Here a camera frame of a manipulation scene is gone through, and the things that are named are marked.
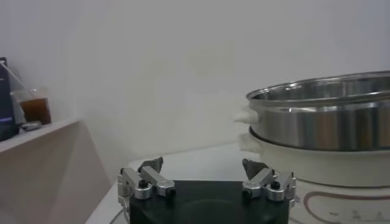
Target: white table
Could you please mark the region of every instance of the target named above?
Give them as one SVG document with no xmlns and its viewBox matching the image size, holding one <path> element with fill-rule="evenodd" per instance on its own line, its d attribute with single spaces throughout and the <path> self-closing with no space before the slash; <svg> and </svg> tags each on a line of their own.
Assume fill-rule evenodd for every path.
<svg viewBox="0 0 390 224">
<path fill-rule="evenodd" d="M 166 155 L 163 156 L 161 174 L 170 180 L 244 181 L 247 180 L 242 166 L 244 157 L 258 160 L 258 154 L 242 152 L 238 144 Z M 147 159 L 131 162 L 129 166 L 137 169 L 144 160 Z M 122 208 L 116 197 L 115 183 L 87 220 L 87 224 L 109 224 Z"/>
</svg>

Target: white pot handle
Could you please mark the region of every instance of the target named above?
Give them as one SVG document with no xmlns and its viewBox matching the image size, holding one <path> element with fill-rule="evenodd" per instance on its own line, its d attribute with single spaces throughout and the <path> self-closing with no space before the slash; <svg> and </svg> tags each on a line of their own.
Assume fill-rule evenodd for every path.
<svg viewBox="0 0 390 224">
<path fill-rule="evenodd" d="M 256 124 L 260 121 L 258 113 L 248 106 L 241 108 L 239 111 L 234 113 L 232 117 L 234 122 L 241 122 L 245 124 Z"/>
</svg>

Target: black screw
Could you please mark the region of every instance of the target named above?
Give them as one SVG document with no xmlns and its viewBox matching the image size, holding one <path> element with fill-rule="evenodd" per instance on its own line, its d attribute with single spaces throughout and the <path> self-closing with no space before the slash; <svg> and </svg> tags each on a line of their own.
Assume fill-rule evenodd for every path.
<svg viewBox="0 0 390 224">
<path fill-rule="evenodd" d="M 147 181 L 146 180 L 140 180 L 140 182 L 138 182 L 138 187 L 141 188 L 141 189 L 147 188 Z"/>
<path fill-rule="evenodd" d="M 249 203 L 252 199 L 252 192 L 248 190 L 243 190 L 242 192 L 243 200 L 245 203 Z"/>
<path fill-rule="evenodd" d="M 274 181 L 271 183 L 271 189 L 272 190 L 279 190 L 280 189 L 280 183 L 278 181 Z"/>
</svg>

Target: white shelf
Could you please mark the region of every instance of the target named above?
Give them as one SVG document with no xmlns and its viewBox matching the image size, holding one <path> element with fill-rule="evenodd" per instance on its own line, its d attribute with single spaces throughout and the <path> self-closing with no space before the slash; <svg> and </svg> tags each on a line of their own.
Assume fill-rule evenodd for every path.
<svg viewBox="0 0 390 224">
<path fill-rule="evenodd" d="M 77 118 L 66 119 L 63 121 L 54 122 L 35 131 L 29 131 L 20 135 L 16 135 L 13 138 L 0 142 L 0 153 L 12 149 L 18 145 L 29 142 L 31 140 L 37 139 L 41 136 L 47 135 L 58 129 L 74 124 L 77 121 L 79 121 Z"/>
</svg>

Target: black device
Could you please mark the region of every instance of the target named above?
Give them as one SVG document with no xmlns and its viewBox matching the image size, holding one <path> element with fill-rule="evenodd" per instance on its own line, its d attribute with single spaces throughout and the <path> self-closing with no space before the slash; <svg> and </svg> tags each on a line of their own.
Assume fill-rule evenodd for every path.
<svg viewBox="0 0 390 224">
<path fill-rule="evenodd" d="M 5 65 L 7 59 L 0 58 Z M 11 100 L 10 80 L 7 70 L 0 66 L 0 141 L 11 138 L 19 133 Z"/>
<path fill-rule="evenodd" d="M 163 159 L 144 162 L 118 175 L 118 201 L 131 224 L 287 224 L 294 205 L 292 172 L 276 175 L 247 159 L 248 181 L 166 180 Z"/>
</svg>

